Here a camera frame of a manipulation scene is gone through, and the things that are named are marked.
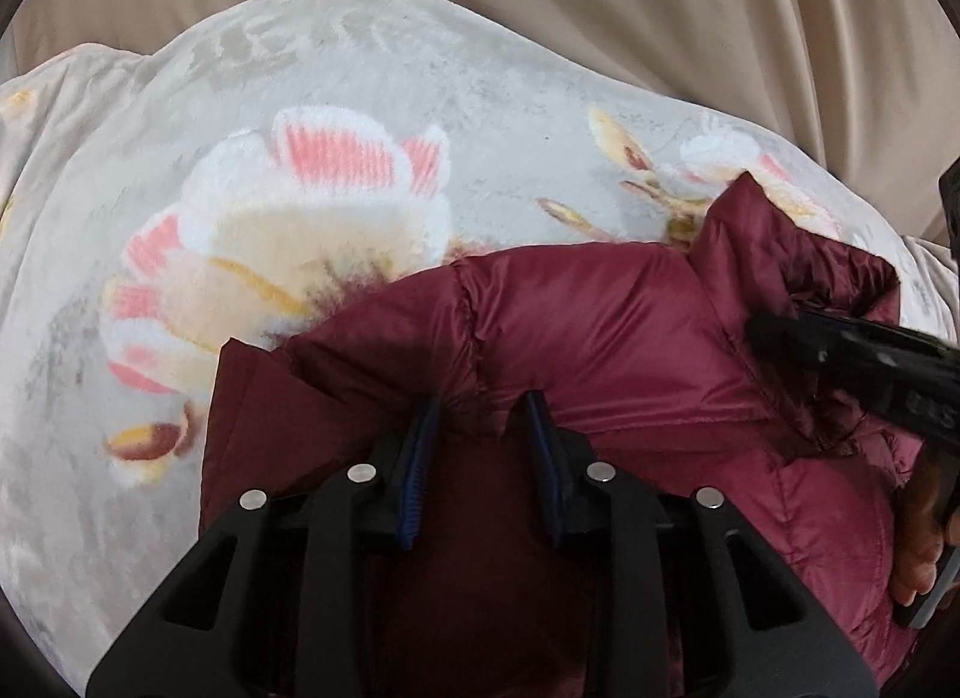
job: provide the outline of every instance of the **human hand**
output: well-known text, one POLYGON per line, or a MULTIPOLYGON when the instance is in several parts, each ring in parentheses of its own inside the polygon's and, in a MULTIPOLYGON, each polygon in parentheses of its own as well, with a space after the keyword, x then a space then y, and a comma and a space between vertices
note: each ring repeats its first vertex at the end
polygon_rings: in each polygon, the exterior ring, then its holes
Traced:
MULTIPOLYGON (((940 469, 933 453, 924 447, 917 457, 913 476, 904 488, 901 509, 896 514, 890 594, 901 606, 909 606, 918 593, 925 594, 933 589, 944 542, 960 546, 960 512, 954 514, 944 528, 936 510, 939 501, 940 469)), ((944 598, 941 608, 949 605, 955 590, 944 598)))

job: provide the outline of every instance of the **metal screw head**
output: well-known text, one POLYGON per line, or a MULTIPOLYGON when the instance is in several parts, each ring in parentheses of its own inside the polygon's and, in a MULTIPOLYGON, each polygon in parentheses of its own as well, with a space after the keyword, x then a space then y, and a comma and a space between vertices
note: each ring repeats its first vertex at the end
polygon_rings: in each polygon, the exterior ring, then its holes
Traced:
POLYGON ((347 478, 355 484, 373 481, 376 479, 376 468, 373 468, 370 463, 358 463, 347 471, 347 478))
POLYGON ((247 490, 243 495, 240 495, 240 506, 247 511, 262 509, 266 502, 267 494, 263 490, 247 490))
POLYGON ((704 509, 719 509, 724 504, 724 500, 726 498, 723 497, 723 492, 716 487, 700 487, 697 490, 697 502, 704 509))
POLYGON ((590 463, 587 466, 587 476, 592 478, 593 481, 613 481, 613 477, 616 476, 616 468, 613 468, 610 463, 590 463))

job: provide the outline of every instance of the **floral blanket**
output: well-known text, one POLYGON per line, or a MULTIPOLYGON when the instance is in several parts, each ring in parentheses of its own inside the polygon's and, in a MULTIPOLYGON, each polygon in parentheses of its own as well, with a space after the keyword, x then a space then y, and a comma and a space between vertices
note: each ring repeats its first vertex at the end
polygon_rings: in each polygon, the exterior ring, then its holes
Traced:
POLYGON ((955 338, 949 259, 790 144, 442 0, 254 0, 0 86, 0 585, 82 687, 195 538, 227 339, 467 254, 684 248, 743 170, 955 338))

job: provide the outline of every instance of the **black handle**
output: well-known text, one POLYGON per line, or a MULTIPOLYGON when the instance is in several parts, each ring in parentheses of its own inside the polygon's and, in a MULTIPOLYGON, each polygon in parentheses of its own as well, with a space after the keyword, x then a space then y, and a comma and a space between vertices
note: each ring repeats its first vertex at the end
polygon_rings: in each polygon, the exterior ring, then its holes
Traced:
MULTIPOLYGON (((937 521, 946 529, 950 519, 960 508, 960 458, 947 452, 932 454, 940 469, 940 500, 935 513, 937 521)), ((937 561, 937 581, 933 589, 925 595, 917 595, 909 606, 896 608, 896 622, 914 630, 925 628, 944 596, 956 582, 957 573, 960 573, 960 548, 945 546, 944 553, 937 561)))

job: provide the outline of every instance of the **maroon puffer jacket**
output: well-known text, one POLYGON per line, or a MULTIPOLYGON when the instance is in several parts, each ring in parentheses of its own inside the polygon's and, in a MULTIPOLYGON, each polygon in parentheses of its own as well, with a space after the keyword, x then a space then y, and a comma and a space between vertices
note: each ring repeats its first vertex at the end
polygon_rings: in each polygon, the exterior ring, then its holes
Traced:
POLYGON ((891 622, 891 496, 914 439, 839 393, 761 369, 743 326, 797 305, 895 323, 894 269, 805 233, 743 176, 689 254, 657 244, 513 249, 391 284, 266 353, 221 355, 202 526, 251 488, 315 488, 441 393, 415 550, 392 561, 378 670, 398 696, 580 694, 589 567, 546 543, 517 396, 666 492, 721 489, 787 559, 879 682, 913 636, 891 622))

